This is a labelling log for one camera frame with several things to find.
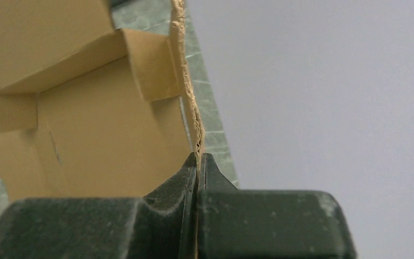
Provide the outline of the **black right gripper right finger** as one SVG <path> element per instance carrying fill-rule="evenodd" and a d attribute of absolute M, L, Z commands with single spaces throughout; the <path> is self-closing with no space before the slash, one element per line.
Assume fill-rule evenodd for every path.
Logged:
<path fill-rule="evenodd" d="M 199 258 L 356 258 L 336 199 L 319 190 L 235 187 L 213 156 L 201 160 Z"/>

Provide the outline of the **brown cardboard box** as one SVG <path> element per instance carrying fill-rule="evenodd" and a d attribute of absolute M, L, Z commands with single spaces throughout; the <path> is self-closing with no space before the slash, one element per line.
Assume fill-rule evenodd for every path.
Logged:
<path fill-rule="evenodd" d="M 204 128 L 169 33 L 117 29 L 109 1 L 0 1 L 0 177 L 26 197 L 143 196 L 199 160 Z"/>

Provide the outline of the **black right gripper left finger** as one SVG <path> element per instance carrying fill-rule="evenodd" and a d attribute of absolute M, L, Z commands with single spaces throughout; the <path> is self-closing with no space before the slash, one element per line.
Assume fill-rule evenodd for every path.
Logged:
<path fill-rule="evenodd" d="M 27 198 L 0 216 L 0 258 L 195 258 L 196 159 L 144 197 Z"/>

